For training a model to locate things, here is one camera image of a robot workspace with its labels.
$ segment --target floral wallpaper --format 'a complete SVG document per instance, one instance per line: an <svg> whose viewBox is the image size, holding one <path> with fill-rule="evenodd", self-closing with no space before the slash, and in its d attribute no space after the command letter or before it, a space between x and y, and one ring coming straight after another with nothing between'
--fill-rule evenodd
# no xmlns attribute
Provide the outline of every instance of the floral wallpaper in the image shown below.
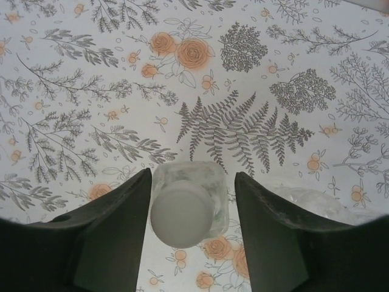
<svg viewBox="0 0 389 292"><path fill-rule="evenodd" d="M236 172L388 212L389 15L338 0L1 3L1 217L49 221L165 162L225 170L227 233L183 250L147 226L137 291L251 291Z"/></svg>

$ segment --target fern illustration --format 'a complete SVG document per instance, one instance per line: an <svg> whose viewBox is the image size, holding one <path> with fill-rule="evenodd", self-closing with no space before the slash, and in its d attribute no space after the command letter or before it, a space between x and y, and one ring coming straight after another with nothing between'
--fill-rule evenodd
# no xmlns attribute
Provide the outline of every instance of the fern illustration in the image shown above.
<svg viewBox="0 0 389 292"><path fill-rule="evenodd" d="M40 202L40 206L49 212L65 208L67 200L52 194L48 187L33 188L28 178L18 177L16 173L4 175L4 180L0 181L0 200L10 198L23 211L35 206L35 202Z"/></svg>
<svg viewBox="0 0 389 292"><path fill-rule="evenodd" d="M156 3L157 0L146 0L141 4L133 0L91 0L91 4L95 5L92 20L101 33L119 29L121 23L125 23L128 30L143 30L141 21L147 25L158 24L155 13L160 9Z"/></svg>
<svg viewBox="0 0 389 292"><path fill-rule="evenodd" d="M176 159L177 153L169 151L170 148L162 148L154 139L140 140L138 132L125 129L122 125L112 126L110 132L105 132L95 126L93 128L94 132L89 135L97 145L109 152L117 150L129 162L143 158L142 153L146 153L149 159L157 164Z"/></svg>
<svg viewBox="0 0 389 292"><path fill-rule="evenodd" d="M277 102L291 114L298 115L301 111L313 112L315 107L327 110L326 99L335 99L335 88L317 76L315 69L308 69L294 75L289 82L278 82L270 87L277 97Z"/></svg>
<svg viewBox="0 0 389 292"><path fill-rule="evenodd" d="M370 67L357 54L351 54L330 71L336 82L354 86L346 93L346 99L339 99L336 110L340 117L356 122L379 120L381 123L376 129L386 136L389 131L386 124L389 120L389 80L382 68Z"/></svg>
<svg viewBox="0 0 389 292"><path fill-rule="evenodd" d="M295 153L296 144L303 147L314 134L310 130L299 128L297 122L290 122L287 114L278 122L278 110L275 109L270 114L268 102L250 114L255 94L240 105L236 104L238 97L238 91L234 90L224 101L209 106L204 106L198 97L191 111L185 102L182 104L178 112L182 123L177 143L185 135L190 134L191 161L196 149L204 143L210 157L227 173L223 159L225 154L223 150L226 147L233 152L232 157L247 170L248 174L254 176L254 154L264 165L266 172L269 172L271 151L275 152L282 166L286 148Z"/></svg>
<svg viewBox="0 0 389 292"><path fill-rule="evenodd" d="M75 169L77 163L85 176L97 175L91 164L98 161L95 149L75 151L75 138L83 132L82 121L90 118L88 109L73 109L60 115L53 111L36 123L21 118L28 127L27 148L32 153L29 169L35 173L39 183L56 180L58 173L64 173L66 181L75 179L81 182L81 176Z"/></svg>
<svg viewBox="0 0 389 292"><path fill-rule="evenodd" d="M266 30L266 33L271 38L276 40L280 38L282 44L308 43L309 47L306 51L308 54L318 53L324 47L328 50L328 55L330 56L342 55L343 51L348 52L351 50L350 44L365 40L375 35L378 31L361 38L355 33L346 33L340 27L334 26L334 34L337 35L338 39L322 34L318 27L312 29L311 35L307 35L302 29L295 29L294 32L295 34L287 33L286 30L276 24L268 27Z"/></svg>

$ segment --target clear plastic bottle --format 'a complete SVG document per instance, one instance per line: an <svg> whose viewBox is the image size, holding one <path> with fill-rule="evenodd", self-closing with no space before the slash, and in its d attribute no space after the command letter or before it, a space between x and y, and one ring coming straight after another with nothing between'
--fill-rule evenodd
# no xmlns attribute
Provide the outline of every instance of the clear plastic bottle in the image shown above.
<svg viewBox="0 0 389 292"><path fill-rule="evenodd" d="M225 233L229 206L225 174L214 162L173 162L153 175L150 222L167 245L189 248Z"/></svg>

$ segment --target bottle cap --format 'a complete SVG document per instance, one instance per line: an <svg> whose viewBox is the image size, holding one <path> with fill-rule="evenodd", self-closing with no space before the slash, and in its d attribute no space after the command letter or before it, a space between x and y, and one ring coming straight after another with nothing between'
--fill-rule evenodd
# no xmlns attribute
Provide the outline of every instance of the bottle cap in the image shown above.
<svg viewBox="0 0 389 292"><path fill-rule="evenodd" d="M203 187L190 181L175 181L161 191L151 206L151 226L165 244L189 248L209 232L214 209Z"/></svg>

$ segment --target rose illustration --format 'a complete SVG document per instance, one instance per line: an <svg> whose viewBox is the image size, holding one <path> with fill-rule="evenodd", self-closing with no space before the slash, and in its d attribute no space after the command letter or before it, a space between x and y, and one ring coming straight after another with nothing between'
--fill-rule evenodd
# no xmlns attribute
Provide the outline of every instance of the rose illustration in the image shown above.
<svg viewBox="0 0 389 292"><path fill-rule="evenodd" d="M211 274L208 273L201 273L197 276L196 284L201 289L208 289L210 288L214 283L213 277Z"/></svg>
<svg viewBox="0 0 389 292"><path fill-rule="evenodd" d="M246 279L250 279L249 267L247 266L246 253L244 252L243 246L235 253L233 257L233 266L239 275Z"/></svg>
<svg viewBox="0 0 389 292"><path fill-rule="evenodd" d="M189 38L178 47L177 59L181 65L189 69L200 68L209 59L208 44L197 38Z"/></svg>
<svg viewBox="0 0 389 292"><path fill-rule="evenodd" d="M224 237L206 242L204 248L207 256L215 260L231 260L233 258L231 245Z"/></svg>
<svg viewBox="0 0 389 292"><path fill-rule="evenodd" d="M154 77L158 73L158 68L155 65L146 64L142 68L142 75L145 78Z"/></svg>
<svg viewBox="0 0 389 292"><path fill-rule="evenodd" d="M168 54L176 50L174 39L166 32L159 32L153 35L150 45L153 51L158 54Z"/></svg>
<svg viewBox="0 0 389 292"><path fill-rule="evenodd" d="M107 184L97 184L93 187L93 189L89 192L89 197L91 200L96 200L106 193L110 192L112 189Z"/></svg>

